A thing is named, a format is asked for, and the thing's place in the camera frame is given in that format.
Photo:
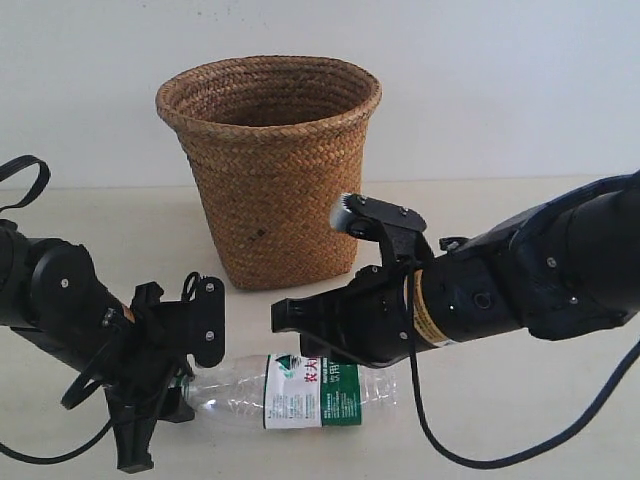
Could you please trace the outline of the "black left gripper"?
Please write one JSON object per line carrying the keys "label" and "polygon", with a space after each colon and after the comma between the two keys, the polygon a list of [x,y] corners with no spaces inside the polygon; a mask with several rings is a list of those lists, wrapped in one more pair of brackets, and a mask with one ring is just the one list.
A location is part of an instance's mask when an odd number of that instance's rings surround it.
{"label": "black left gripper", "polygon": [[154,467],[149,443],[154,423],[149,407],[162,402],[158,419],[185,423],[195,419],[188,404],[193,369],[187,360],[192,327],[193,284],[183,285],[178,300],[163,302],[155,282],[139,285],[132,304],[123,304],[100,287],[102,328],[109,346],[99,367],[116,444],[117,469],[136,474]]}

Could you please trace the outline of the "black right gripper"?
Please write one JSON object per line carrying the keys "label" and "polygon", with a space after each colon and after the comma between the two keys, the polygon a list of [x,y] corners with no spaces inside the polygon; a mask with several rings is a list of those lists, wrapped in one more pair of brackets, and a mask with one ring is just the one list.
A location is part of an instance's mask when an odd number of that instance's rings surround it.
{"label": "black right gripper", "polygon": [[273,333],[298,332],[304,354],[386,368],[409,356],[408,267],[366,267],[346,286],[271,305]]}

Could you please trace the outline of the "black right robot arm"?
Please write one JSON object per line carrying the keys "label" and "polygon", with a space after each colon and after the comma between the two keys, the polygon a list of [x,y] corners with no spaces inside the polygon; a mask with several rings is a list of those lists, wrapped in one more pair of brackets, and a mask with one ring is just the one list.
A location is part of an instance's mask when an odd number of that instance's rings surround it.
{"label": "black right robot arm", "polygon": [[343,194],[331,227],[377,244],[346,285],[271,307],[301,353],[369,368],[526,330],[558,341],[625,325],[639,311],[639,177],[600,179],[474,237],[432,248],[407,207]]}

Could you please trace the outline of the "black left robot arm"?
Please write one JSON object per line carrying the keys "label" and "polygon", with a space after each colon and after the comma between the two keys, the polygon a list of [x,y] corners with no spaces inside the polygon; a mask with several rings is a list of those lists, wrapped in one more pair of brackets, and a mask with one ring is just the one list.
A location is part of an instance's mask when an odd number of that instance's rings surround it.
{"label": "black left robot arm", "polygon": [[2,325],[77,371],[60,400],[65,409],[103,390],[117,467],[129,474],[153,468],[151,438],[186,365],[157,315],[162,293],[151,282],[125,305],[98,279],[84,246],[29,239],[1,222]]}

